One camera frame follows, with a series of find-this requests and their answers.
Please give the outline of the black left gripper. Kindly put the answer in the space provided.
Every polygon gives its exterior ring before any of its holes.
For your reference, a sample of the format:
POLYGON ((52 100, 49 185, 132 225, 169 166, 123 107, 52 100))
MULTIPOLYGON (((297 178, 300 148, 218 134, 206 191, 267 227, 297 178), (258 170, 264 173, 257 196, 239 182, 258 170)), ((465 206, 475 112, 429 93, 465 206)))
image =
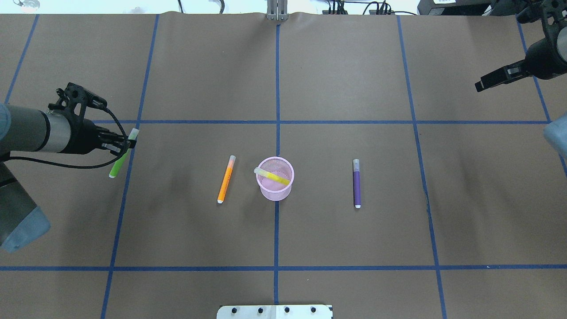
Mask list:
POLYGON ((70 117, 67 121, 71 132, 66 146, 67 154, 88 154, 95 149, 103 149, 122 157, 130 150, 129 135, 112 132, 85 118, 70 117))

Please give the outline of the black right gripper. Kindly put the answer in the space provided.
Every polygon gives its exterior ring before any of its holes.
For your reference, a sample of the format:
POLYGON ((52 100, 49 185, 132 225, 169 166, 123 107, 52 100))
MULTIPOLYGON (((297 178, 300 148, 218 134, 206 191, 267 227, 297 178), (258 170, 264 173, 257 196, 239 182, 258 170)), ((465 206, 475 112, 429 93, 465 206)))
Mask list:
POLYGON ((482 92, 502 84, 509 84, 531 75, 549 80, 567 72, 567 39, 559 35, 554 43, 541 39, 530 45, 524 61, 517 61, 500 67, 480 77, 474 84, 477 92, 482 92))

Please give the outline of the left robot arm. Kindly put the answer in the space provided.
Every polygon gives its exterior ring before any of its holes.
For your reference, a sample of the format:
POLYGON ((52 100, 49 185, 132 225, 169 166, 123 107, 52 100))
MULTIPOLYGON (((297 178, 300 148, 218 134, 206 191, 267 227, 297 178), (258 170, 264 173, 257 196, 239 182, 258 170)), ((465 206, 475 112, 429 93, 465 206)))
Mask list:
POLYGON ((119 160, 135 147, 123 129, 114 133, 95 125, 68 108, 44 112, 16 105, 1 105, 1 248, 13 253, 50 230, 41 207, 6 166, 12 152, 88 154, 107 150, 119 160))

